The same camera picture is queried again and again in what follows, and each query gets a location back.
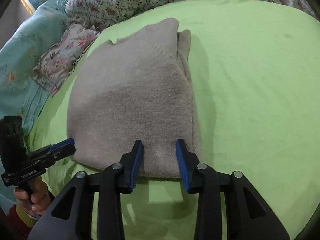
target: green bed sheet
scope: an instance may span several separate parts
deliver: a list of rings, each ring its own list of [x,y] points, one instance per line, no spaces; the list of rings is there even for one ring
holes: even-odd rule
[[[294,239],[320,201],[320,23],[295,8],[253,0],[186,0],[104,30],[48,99],[28,137],[30,149],[66,139],[72,85],[95,48],[169,17],[192,34],[188,62],[203,161],[220,172],[242,171]],[[66,158],[43,177],[58,194],[81,170],[96,172]],[[121,202],[126,239],[193,239],[197,196],[185,194],[180,182],[141,178]]]

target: floral pillow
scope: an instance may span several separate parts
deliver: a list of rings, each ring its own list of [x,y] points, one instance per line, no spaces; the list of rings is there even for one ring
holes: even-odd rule
[[[32,70],[32,78],[52,96],[73,73],[77,61],[98,37],[98,32],[72,23],[60,43],[53,45],[42,55],[39,64]]]

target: wall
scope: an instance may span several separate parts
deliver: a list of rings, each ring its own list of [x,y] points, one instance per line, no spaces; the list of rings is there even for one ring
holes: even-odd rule
[[[20,0],[12,0],[0,19],[0,49],[12,37],[21,23],[30,17]]]

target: folded garment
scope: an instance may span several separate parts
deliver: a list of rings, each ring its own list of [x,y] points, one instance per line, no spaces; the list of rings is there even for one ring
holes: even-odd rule
[[[99,169],[118,162],[136,139],[145,147],[141,175],[178,178],[175,142],[199,156],[197,117],[187,65],[190,31],[174,18],[148,25],[84,62],[67,118],[74,159]]]

